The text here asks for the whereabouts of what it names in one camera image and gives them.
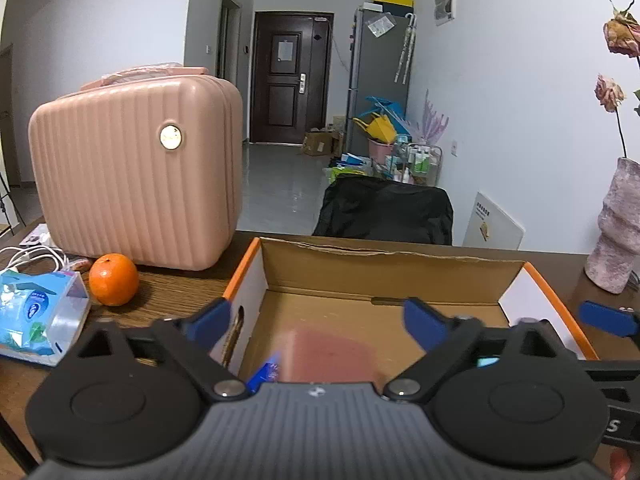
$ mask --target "orange fruit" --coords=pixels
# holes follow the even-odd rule
[[[89,289],[106,306],[121,306],[133,298],[140,279],[135,264],[124,254],[105,254],[89,271]]]

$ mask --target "dark wood tabletop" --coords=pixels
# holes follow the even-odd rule
[[[44,222],[44,220],[39,219],[30,224],[10,240],[0,244],[0,247],[17,245],[40,222]],[[536,267],[574,315],[577,307],[585,300],[640,310],[638,295],[632,290],[627,289],[622,294],[614,296],[593,285],[583,271],[586,259],[583,254],[480,250],[238,231],[220,260],[210,269],[191,272],[157,267],[139,267],[140,289],[134,299],[118,308],[107,308],[94,303],[88,322],[101,317],[109,317],[122,326],[146,326],[155,319],[184,317],[196,312],[209,301],[222,295],[246,248],[256,236],[277,237],[344,248],[413,251],[437,256],[476,256],[493,260],[523,260],[531,262]],[[2,267],[7,260],[8,256],[0,257]],[[23,272],[41,274],[50,270],[52,270],[51,263],[44,260],[34,263]],[[87,273],[84,273],[83,279],[86,282]],[[640,358],[640,352],[631,341],[615,338],[588,326],[582,328],[601,359]],[[35,446],[24,424],[24,408],[31,394],[37,389],[48,371],[48,368],[23,362],[4,358],[0,360],[0,412],[34,453],[36,453]],[[0,479],[2,478],[20,478],[20,469],[4,449],[0,449]]]

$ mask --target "suitcase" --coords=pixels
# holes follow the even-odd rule
[[[67,253],[202,270],[231,242],[242,99],[205,68],[105,76],[40,106],[29,142],[52,240]]]

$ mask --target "pink marbled vase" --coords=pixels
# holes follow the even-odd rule
[[[640,164],[630,158],[618,159],[598,227],[602,234],[584,270],[597,286],[619,294],[640,254]]]

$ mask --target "gray refrigerator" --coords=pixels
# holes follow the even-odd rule
[[[351,119],[372,108],[367,97],[376,96],[401,104],[406,109],[409,79],[402,84],[406,57],[402,72],[395,83],[396,70],[404,45],[408,18],[394,16],[396,26],[379,38],[367,27],[372,18],[382,14],[374,10],[359,9],[355,15],[354,43],[351,50],[351,75],[347,100],[347,122],[344,151],[354,155],[369,155],[369,141],[361,128]]]

